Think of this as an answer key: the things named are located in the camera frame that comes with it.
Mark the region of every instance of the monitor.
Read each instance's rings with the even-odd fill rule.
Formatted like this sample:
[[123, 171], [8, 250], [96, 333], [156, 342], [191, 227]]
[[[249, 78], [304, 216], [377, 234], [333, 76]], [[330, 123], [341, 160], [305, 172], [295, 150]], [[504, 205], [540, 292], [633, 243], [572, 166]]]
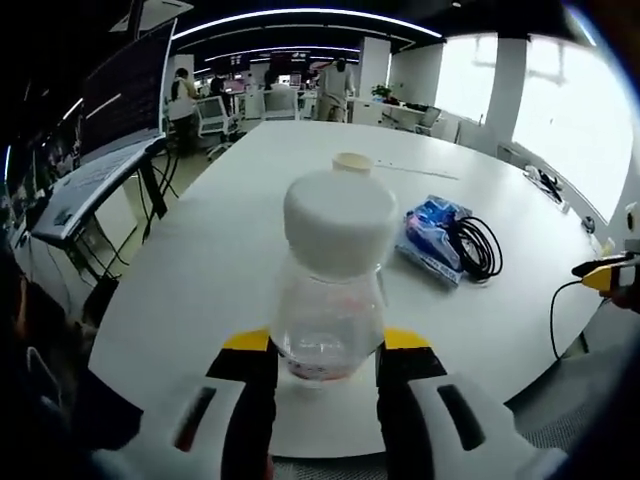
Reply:
[[162, 88], [175, 20], [127, 45], [84, 82], [84, 156], [115, 140], [162, 128]]

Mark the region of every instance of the clear plastic bottle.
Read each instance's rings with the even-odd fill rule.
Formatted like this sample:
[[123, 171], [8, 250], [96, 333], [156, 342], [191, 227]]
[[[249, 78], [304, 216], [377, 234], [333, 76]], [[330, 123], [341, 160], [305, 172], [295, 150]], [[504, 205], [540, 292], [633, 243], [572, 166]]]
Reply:
[[384, 338], [377, 270], [399, 223], [395, 197], [366, 176], [317, 172], [292, 184], [284, 211], [290, 252], [271, 338], [295, 376], [348, 377]]

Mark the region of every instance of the white table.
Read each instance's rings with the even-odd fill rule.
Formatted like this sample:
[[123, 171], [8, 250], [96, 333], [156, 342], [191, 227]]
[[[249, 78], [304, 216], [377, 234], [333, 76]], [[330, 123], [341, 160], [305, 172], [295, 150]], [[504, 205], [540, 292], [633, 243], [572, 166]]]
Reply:
[[[287, 251], [285, 191], [296, 177], [331, 168], [345, 151], [375, 160], [372, 175], [395, 192], [401, 211], [429, 194], [449, 198], [483, 218], [504, 252], [500, 276], [453, 291], [393, 257], [384, 271], [387, 324], [427, 337], [447, 370], [464, 372], [501, 402], [549, 368], [551, 296], [572, 280], [573, 266], [595, 256], [575, 213], [561, 213], [520, 170], [458, 145], [363, 125], [283, 121], [264, 122], [240, 140], [154, 227], [113, 297], [90, 369], [144, 409], [185, 375], [204, 375], [231, 334], [268, 323]], [[579, 286], [562, 292], [559, 351], [598, 303]], [[271, 452], [381, 451], [374, 381], [368, 364], [352, 387], [326, 399], [279, 387]]]

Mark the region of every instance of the ceiling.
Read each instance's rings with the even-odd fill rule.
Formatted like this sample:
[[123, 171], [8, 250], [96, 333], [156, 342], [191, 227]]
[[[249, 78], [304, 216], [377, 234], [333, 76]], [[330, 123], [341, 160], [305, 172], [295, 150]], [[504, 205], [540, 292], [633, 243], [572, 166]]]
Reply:
[[[319, 3], [183, 1], [194, 8], [179, 17], [177, 32], [232, 15], [317, 7]], [[452, 7], [450, 0], [325, 0], [322, 7], [401, 18], [444, 37], [482, 31], [515, 37], [527, 33], [571, 36], [556, 0], [529, 0], [525, 5], [512, 0], [459, 1], [461, 8]], [[5, 29], [2, 33], [6, 37], [2, 42], [5, 58], [15, 67], [8, 75], [10, 86], [5, 87], [4, 102], [6, 115], [12, 122], [2, 130], [2, 144], [14, 143], [18, 137], [25, 141], [55, 127], [79, 98], [83, 78], [128, 41], [125, 33], [109, 30], [129, 12], [130, 5], [131, 0], [32, 0], [18, 1], [12, 6], [16, 13], [11, 32]], [[358, 48], [365, 34], [389, 38], [393, 51], [442, 41], [377, 20], [290, 14], [205, 29], [174, 41], [173, 48], [180, 53], [192, 53], [197, 70], [209, 66], [205, 59], [212, 56], [255, 48], [296, 45]]]

